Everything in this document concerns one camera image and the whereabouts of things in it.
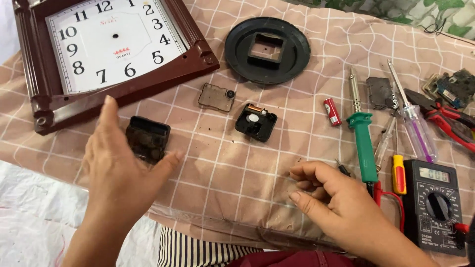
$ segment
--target hand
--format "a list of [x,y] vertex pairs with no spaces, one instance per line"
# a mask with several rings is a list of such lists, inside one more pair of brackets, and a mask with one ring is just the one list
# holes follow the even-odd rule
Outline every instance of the hand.
[[130,149],[119,128],[117,102],[105,99],[99,123],[86,145],[83,168],[89,175],[84,221],[109,221],[128,232],[150,208],[183,153],[169,153],[149,169]]
[[382,266],[436,266],[386,219],[360,181],[319,161],[292,167],[290,176],[312,191],[292,192],[290,199],[341,248]]

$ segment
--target square opening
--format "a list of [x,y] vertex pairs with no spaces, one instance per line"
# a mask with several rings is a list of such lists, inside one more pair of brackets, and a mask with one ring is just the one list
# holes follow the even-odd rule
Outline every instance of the square opening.
[[278,60],[284,40],[277,35],[268,33],[257,33],[254,45],[251,48],[251,55]]

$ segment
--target clock dial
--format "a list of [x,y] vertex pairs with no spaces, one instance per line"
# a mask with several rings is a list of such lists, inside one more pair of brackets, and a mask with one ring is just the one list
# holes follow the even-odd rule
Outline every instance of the clock dial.
[[66,95],[136,78],[188,48],[160,0],[90,0],[46,21]]

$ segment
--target red battery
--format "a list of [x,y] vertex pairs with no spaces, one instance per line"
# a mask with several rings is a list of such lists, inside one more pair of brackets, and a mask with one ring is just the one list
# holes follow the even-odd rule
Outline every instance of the red battery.
[[323,101],[323,103],[325,104],[325,108],[328,113],[328,118],[330,119],[332,126],[335,127],[341,125],[342,120],[340,119],[340,115],[338,115],[338,111],[336,111],[336,106],[333,99],[327,98]]

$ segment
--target digital multimeter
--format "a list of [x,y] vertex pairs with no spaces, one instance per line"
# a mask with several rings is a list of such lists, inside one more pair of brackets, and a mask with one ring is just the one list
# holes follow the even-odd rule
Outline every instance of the digital multimeter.
[[455,169],[419,160],[404,161],[404,168],[404,235],[421,249],[465,257],[455,238],[454,224],[462,223]]

